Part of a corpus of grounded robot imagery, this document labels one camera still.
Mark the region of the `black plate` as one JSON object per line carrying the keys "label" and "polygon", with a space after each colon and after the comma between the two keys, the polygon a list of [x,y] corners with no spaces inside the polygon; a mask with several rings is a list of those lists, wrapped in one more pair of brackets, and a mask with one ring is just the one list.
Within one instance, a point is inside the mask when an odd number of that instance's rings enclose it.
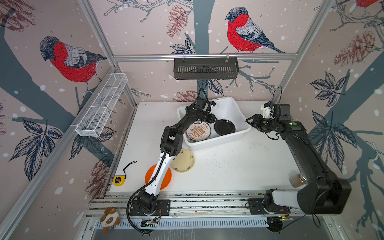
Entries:
{"label": "black plate", "polygon": [[231,121],[224,119],[217,120],[214,124],[214,129],[219,136],[224,136],[236,132],[235,125]]}

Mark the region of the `cream yellow plate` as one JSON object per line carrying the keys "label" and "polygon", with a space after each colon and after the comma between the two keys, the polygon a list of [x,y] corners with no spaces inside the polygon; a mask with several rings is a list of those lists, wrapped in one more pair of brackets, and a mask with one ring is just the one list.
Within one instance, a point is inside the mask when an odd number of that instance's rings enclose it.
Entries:
{"label": "cream yellow plate", "polygon": [[188,149],[182,149],[171,163],[171,169],[184,173],[189,171],[195,164],[195,156]]}

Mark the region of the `orange plate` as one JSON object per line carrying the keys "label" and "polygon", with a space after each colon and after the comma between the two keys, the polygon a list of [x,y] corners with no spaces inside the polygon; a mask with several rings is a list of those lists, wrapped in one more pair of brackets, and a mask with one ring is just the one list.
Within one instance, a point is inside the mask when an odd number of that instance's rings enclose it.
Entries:
{"label": "orange plate", "polygon": [[[147,184],[151,180],[151,177],[152,177],[152,174],[154,173],[155,168],[156,168],[156,165],[153,165],[147,171],[145,176],[145,184]],[[164,190],[170,184],[171,180],[172,180],[172,171],[170,168],[168,168],[161,185],[161,190]]]}

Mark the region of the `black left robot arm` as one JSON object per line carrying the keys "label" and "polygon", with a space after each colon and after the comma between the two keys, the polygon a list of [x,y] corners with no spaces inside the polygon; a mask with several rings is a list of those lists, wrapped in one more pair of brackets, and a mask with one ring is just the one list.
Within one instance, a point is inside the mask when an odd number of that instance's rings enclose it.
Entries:
{"label": "black left robot arm", "polygon": [[150,181],[135,191],[127,203],[127,216],[131,205],[136,202],[139,209],[148,214],[152,214],[157,208],[157,199],[161,190],[161,185],[170,164],[181,152],[183,147],[183,136],[188,128],[197,121],[209,124],[217,121],[212,114],[212,107],[217,104],[214,101],[197,98],[192,104],[186,107],[186,114],[173,126],[167,126],[161,137],[160,157]]}

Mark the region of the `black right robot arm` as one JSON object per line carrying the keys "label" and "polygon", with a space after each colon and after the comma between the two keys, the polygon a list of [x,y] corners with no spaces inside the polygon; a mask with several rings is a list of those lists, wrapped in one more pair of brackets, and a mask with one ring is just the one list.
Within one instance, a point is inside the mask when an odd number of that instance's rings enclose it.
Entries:
{"label": "black right robot arm", "polygon": [[301,209],[310,215],[339,215],[343,212],[352,191],[350,183],[333,173],[308,139],[302,123],[293,121],[288,104],[264,104],[263,113],[246,119],[259,132],[275,132],[284,140],[307,185],[294,197],[288,191],[273,190],[274,204]]}

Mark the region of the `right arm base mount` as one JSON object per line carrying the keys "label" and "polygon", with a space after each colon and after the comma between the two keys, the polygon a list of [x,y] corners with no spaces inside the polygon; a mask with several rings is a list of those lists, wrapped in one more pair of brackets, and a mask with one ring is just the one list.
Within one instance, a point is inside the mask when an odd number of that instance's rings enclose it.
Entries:
{"label": "right arm base mount", "polygon": [[266,199],[248,199],[246,207],[250,210],[251,215],[290,215],[289,207],[279,206],[274,203],[272,198]]}

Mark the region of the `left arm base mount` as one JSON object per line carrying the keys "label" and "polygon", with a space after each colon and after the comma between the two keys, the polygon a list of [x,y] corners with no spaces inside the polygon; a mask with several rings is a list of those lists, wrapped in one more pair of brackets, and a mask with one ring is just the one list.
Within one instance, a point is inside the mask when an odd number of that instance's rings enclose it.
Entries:
{"label": "left arm base mount", "polygon": [[133,200],[127,211],[130,217],[168,216],[170,214],[171,201],[157,200],[150,205],[145,205],[139,200]]}

